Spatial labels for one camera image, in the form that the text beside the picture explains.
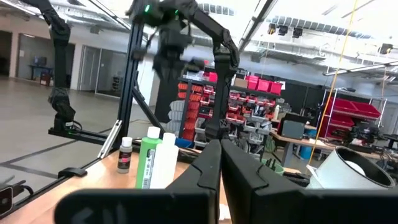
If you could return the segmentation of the grey equipment box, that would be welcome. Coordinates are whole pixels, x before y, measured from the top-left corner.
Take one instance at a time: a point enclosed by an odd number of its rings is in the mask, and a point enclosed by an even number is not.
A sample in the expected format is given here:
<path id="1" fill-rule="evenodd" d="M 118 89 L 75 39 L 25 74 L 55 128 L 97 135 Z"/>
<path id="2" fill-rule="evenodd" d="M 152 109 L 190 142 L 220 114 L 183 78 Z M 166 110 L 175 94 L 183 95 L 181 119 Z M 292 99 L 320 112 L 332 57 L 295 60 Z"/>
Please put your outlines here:
<path id="1" fill-rule="evenodd" d="M 303 139 L 305 124 L 291 120 L 284 120 L 280 135 L 285 138 Z"/>

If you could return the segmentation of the black plastic edge clamp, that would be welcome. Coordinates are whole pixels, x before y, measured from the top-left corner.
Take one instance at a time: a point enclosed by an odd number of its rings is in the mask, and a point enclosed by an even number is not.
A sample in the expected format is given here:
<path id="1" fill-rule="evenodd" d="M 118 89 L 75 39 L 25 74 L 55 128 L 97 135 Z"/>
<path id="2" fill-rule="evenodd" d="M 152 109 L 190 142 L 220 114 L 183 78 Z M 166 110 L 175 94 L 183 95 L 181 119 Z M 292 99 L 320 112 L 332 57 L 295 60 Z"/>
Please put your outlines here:
<path id="1" fill-rule="evenodd" d="M 69 179 L 72 177 L 84 177 L 88 173 L 86 170 L 76 167 L 67 167 L 58 172 L 59 179 Z"/>

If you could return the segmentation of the shelf rack red bins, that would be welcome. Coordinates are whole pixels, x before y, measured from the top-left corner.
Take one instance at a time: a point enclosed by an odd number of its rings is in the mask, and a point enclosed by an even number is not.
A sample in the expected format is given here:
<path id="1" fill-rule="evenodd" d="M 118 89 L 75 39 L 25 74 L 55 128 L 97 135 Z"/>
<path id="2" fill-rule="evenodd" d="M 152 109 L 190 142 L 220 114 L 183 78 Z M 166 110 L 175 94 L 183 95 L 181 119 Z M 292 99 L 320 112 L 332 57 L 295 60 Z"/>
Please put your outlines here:
<path id="1" fill-rule="evenodd" d="M 169 105 L 165 129 L 203 149 L 209 142 L 205 128 L 215 107 L 216 78 L 214 72 L 185 74 L 178 79 L 177 97 Z M 255 76 L 233 78 L 226 105 L 229 138 L 247 150 L 262 149 L 272 129 L 271 111 L 279 92 L 267 91 L 276 83 Z"/>

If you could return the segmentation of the large white paint bottle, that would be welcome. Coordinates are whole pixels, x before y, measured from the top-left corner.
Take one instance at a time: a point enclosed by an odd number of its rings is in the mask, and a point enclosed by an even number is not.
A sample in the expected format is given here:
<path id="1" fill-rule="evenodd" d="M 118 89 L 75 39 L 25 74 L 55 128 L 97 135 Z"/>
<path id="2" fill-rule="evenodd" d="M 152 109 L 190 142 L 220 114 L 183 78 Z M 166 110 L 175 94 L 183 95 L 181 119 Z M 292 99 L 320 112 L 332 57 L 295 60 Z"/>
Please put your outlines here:
<path id="1" fill-rule="evenodd" d="M 179 152 L 175 140 L 174 133 L 164 133 L 162 142 L 156 146 L 151 189 L 165 189 L 174 180 Z"/>

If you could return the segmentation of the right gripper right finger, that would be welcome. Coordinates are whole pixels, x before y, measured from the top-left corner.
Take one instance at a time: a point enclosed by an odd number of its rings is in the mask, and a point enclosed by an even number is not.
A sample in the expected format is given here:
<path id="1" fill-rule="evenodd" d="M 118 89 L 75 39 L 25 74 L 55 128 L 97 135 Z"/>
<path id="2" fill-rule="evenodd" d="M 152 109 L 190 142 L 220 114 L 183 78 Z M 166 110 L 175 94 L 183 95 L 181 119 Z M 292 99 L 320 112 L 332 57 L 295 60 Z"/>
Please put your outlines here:
<path id="1" fill-rule="evenodd" d="M 221 141 L 233 224 L 398 224 L 398 189 L 305 189 Z"/>

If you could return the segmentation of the metal rack red bins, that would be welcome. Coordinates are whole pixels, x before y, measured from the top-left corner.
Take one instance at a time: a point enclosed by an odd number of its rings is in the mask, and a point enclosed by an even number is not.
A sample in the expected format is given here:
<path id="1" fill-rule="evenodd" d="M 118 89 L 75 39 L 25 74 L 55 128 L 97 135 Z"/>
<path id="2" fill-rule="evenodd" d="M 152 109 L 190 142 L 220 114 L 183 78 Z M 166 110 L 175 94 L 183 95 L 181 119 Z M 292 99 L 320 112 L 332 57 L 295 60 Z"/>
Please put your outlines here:
<path id="1" fill-rule="evenodd" d="M 326 90 L 318 117 L 319 136 L 341 141 L 354 127 L 369 124 L 379 128 L 386 104 L 384 98 L 370 98 L 344 88 Z"/>

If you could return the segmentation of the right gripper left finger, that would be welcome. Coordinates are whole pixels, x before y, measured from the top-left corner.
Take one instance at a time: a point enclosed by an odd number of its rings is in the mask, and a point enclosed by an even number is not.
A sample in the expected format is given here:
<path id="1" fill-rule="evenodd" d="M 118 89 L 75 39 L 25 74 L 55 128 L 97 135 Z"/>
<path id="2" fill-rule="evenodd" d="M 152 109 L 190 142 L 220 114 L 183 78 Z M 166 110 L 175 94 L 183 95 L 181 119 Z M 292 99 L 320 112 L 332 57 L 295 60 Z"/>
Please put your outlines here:
<path id="1" fill-rule="evenodd" d="M 212 140 L 165 189 L 82 189 L 59 201 L 55 224 L 218 224 L 221 143 Z"/>

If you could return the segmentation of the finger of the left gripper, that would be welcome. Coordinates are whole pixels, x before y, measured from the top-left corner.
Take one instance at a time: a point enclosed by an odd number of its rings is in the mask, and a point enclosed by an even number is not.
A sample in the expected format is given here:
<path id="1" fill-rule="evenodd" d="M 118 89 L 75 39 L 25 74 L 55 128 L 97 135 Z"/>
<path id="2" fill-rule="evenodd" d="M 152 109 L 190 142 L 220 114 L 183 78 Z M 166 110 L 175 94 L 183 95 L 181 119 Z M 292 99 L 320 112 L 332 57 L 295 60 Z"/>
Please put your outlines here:
<path id="1" fill-rule="evenodd" d="M 186 61 L 180 58 L 173 58 L 170 60 L 169 80 L 176 80 L 183 73 Z"/>
<path id="2" fill-rule="evenodd" d="M 152 68 L 155 70 L 157 76 L 161 80 L 165 82 L 169 81 L 170 67 L 169 67 L 169 61 L 166 58 L 155 57 Z"/>

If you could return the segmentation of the cluttered wooden workbench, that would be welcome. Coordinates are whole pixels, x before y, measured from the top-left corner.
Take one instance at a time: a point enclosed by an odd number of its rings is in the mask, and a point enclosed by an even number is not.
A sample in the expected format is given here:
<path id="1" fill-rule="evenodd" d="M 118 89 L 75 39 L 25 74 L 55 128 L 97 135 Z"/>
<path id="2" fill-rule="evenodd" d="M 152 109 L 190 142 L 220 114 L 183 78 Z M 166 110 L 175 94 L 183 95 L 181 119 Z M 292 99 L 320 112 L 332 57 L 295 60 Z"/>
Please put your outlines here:
<path id="1" fill-rule="evenodd" d="M 298 146 L 310 146 L 310 147 L 313 147 L 314 149 L 321 149 L 322 151 L 326 151 L 327 153 L 330 153 L 336 147 L 333 144 L 329 144 L 329 145 L 324 144 L 320 140 L 286 138 L 286 137 L 278 135 L 276 130 L 272 130 L 270 132 L 270 135 L 275 139 L 286 142 L 286 145 L 284 147 L 284 154 L 283 154 L 283 157 L 281 160 L 281 164 L 283 167 L 290 166 L 289 163 L 293 156 L 293 145 L 294 144 L 296 144 Z"/>

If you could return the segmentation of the green plastic cup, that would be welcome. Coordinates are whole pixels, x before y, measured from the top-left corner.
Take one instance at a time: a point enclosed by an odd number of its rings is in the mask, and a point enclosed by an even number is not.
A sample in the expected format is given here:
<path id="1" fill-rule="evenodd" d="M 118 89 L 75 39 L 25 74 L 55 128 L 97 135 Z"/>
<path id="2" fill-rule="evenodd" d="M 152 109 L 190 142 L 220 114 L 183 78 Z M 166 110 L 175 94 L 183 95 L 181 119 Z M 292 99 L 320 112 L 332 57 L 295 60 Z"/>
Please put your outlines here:
<path id="1" fill-rule="evenodd" d="M 261 163 L 263 164 L 263 165 L 265 165 L 266 166 L 266 163 L 267 163 L 267 160 L 268 159 L 261 159 Z M 284 173 L 284 168 L 277 162 L 277 160 L 276 160 L 276 170 L 274 171 L 275 173 L 277 173 L 277 174 L 279 174 L 279 175 L 283 175 L 283 173 Z"/>

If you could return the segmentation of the blue storage bin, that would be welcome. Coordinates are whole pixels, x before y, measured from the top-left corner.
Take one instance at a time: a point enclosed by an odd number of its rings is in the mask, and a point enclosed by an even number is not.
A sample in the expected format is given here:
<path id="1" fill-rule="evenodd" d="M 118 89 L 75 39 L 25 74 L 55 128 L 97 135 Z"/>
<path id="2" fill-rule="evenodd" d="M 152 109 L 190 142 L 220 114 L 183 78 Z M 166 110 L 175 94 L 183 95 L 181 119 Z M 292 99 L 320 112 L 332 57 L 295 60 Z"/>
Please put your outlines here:
<path id="1" fill-rule="evenodd" d="M 175 140 L 175 145 L 181 148 L 191 148 L 193 142 L 187 139 L 177 138 Z"/>

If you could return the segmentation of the small grey-brown paint bottle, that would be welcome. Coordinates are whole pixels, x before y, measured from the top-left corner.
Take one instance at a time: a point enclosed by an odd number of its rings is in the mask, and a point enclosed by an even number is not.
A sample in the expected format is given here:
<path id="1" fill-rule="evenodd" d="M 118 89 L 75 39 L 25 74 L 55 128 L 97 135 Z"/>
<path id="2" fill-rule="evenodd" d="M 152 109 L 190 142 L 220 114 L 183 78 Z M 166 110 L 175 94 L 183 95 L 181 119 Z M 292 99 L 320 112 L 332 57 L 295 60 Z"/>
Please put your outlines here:
<path id="1" fill-rule="evenodd" d="M 132 154 L 132 137 L 123 137 L 119 148 L 118 173 L 125 174 L 129 172 Z"/>

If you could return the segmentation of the silver metal bracket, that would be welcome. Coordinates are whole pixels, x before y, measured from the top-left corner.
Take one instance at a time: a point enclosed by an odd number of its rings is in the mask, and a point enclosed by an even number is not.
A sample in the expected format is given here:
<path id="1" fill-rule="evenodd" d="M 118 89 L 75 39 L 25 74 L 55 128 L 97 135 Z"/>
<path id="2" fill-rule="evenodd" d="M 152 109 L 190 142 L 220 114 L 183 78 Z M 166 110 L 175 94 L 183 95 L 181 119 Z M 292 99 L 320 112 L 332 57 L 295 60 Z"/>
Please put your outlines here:
<path id="1" fill-rule="evenodd" d="M 97 156 L 98 159 L 104 159 L 108 155 L 109 151 L 112 149 L 113 144 L 120 132 L 122 123 L 123 123 L 122 120 L 117 120 L 115 122 L 110 133 L 108 134 L 108 137 L 106 138 L 104 144 L 102 145 L 101 150 L 98 153 L 98 156 Z"/>

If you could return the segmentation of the large green paint bottle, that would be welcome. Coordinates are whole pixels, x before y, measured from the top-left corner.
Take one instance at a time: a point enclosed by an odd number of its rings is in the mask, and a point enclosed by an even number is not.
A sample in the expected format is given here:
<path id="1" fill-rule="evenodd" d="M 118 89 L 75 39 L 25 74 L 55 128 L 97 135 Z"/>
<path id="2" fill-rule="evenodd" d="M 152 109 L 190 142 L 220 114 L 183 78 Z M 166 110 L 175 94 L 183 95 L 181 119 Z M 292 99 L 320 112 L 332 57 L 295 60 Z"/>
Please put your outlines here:
<path id="1" fill-rule="evenodd" d="M 162 142 L 159 137 L 160 128 L 151 126 L 147 130 L 147 136 L 141 139 L 135 184 L 137 189 L 148 189 L 150 187 L 155 149 Z"/>

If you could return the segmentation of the tilted white cup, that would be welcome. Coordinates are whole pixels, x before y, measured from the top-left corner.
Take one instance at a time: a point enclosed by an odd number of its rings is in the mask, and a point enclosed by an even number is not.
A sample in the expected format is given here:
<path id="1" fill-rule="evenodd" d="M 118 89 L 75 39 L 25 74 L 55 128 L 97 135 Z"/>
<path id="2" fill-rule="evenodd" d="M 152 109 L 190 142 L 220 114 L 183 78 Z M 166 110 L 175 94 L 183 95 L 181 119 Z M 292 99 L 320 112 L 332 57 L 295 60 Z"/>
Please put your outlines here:
<path id="1" fill-rule="evenodd" d="M 347 147 L 336 147 L 323 163 L 307 169 L 307 189 L 393 189 L 396 182 L 375 162 Z"/>

